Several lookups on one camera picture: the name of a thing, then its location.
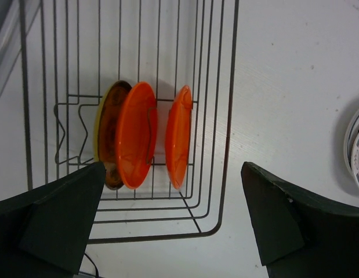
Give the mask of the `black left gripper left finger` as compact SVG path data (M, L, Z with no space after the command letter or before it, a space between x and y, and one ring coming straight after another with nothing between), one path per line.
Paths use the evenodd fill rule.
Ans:
M96 162L0 201L0 277L76 275L105 176Z

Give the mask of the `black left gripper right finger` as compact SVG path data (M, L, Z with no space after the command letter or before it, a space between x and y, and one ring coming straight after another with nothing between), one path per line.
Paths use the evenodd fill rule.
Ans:
M359 277L359 208L245 162L244 190L269 277Z

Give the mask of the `olive brown plate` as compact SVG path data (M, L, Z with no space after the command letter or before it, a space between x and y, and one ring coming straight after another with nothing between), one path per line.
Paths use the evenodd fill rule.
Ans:
M115 158L115 131L122 105L132 89L126 81L115 82L104 94L97 109L93 128L94 161L103 162L106 169L105 185L118 190L124 183Z

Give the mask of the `small orange plate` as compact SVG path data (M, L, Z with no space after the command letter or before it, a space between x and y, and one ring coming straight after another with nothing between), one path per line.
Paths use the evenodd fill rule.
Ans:
M169 111L165 132L165 163L175 189L183 185L188 165L193 100L189 86L183 86Z

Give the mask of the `large orange plate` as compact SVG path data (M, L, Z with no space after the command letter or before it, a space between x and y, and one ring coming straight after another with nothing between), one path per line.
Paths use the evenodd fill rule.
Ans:
M123 102L115 133L115 158L122 182L137 189L146 179L157 141L158 111L153 88L137 83Z

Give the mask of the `white plate teal maroon rim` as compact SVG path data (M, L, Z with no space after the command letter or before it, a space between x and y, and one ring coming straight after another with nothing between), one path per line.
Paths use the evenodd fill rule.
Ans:
M359 109L356 111L356 113L353 115L353 117L350 120L350 123L345 132L344 143L343 143L344 162L349 173L352 172L351 152L358 133L359 133Z

